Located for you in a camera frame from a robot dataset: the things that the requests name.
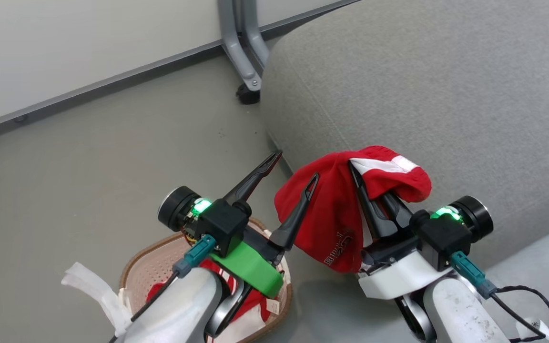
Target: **gray sofa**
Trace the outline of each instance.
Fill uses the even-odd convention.
[[[549,297],[549,1],[362,0],[338,9],[276,44],[261,114],[292,170],[331,151],[385,145],[431,176],[431,197],[412,208],[482,200],[495,231],[472,259],[498,286]],[[301,314],[279,339],[414,341],[395,308],[362,299],[353,280],[301,252],[292,274],[292,313]],[[530,293],[506,300],[547,322]],[[517,336],[513,320],[491,310]]]

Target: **green bracket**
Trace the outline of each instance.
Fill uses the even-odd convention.
[[[279,271],[245,242],[239,243],[225,258],[214,252],[211,258],[268,298],[276,297],[283,287]]]

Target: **teal connector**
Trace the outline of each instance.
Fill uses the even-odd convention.
[[[192,268],[198,267],[198,265],[209,256],[209,253],[215,249],[216,245],[217,242],[213,236],[208,234],[204,235],[200,241],[196,242],[196,244],[185,253],[182,259],[173,265],[173,273],[177,272],[179,278],[188,275]]]
[[[486,274],[471,262],[463,252],[452,254],[450,263],[460,276],[466,278],[476,288],[482,298],[488,299],[497,291],[497,287],[486,278]]]

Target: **white label tag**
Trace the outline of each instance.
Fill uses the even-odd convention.
[[[549,328],[542,321],[540,321],[540,319],[527,317],[525,318],[525,321],[531,324],[534,328],[540,330],[546,336],[545,340],[549,341]],[[518,335],[521,339],[535,336],[531,330],[527,329],[527,327],[522,325],[520,322],[516,322],[516,329],[518,330]]]
[[[279,315],[279,302],[273,299],[266,299],[266,310]]]

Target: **black cable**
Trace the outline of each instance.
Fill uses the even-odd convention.
[[[133,317],[131,318],[131,322],[134,322],[137,320],[137,318],[139,318],[140,315],[142,315],[145,310],[147,310],[156,300],[158,297],[161,296],[162,293],[164,293],[165,289],[168,288],[168,286],[170,286],[174,281],[175,279],[177,278],[177,275],[179,275],[179,272],[178,271],[173,271],[173,274],[171,275],[170,278],[168,278],[168,280],[166,280],[165,284],[162,285],[162,287],[158,290],[158,292],[150,299],[150,301],[146,302],[144,306],[142,306],[139,311],[137,311],[137,313],[135,313],[135,315],[133,315]],[[116,337],[115,335],[109,340],[109,343],[114,343],[116,341],[116,339],[118,339],[118,337]]]
[[[523,317],[520,317],[520,315],[518,315],[516,312],[514,312],[512,309],[510,309],[504,302],[503,300],[499,299],[499,297],[496,295],[496,294],[493,294],[490,296],[493,300],[495,300],[495,302],[497,304],[499,304],[499,306],[501,306],[501,308],[503,308],[503,310],[505,310],[509,315],[511,315],[512,317],[514,317],[514,319],[516,319],[516,321],[519,321],[522,325],[526,326],[527,329],[531,330],[534,334],[536,334],[537,336],[535,337],[529,337],[529,338],[526,338],[526,339],[520,339],[520,338],[514,338],[514,339],[510,339],[510,342],[511,343],[518,343],[518,342],[531,342],[531,341],[535,341],[536,339],[543,339],[545,338],[545,335],[540,331],[538,330],[535,326],[532,326],[531,324],[529,324],[527,321],[525,321],[525,319],[523,319]]]
[[[540,297],[541,300],[543,300],[543,303],[545,304],[545,306],[548,307],[548,313],[549,313],[549,301],[547,300],[547,298],[544,295],[542,295],[540,293],[540,291],[538,291],[536,289],[532,289],[532,288],[529,288],[527,286],[507,286],[507,287],[503,287],[503,288],[497,288],[497,291],[495,293],[507,293],[507,292],[511,292],[511,291],[527,291],[527,292],[535,294],[536,296]]]

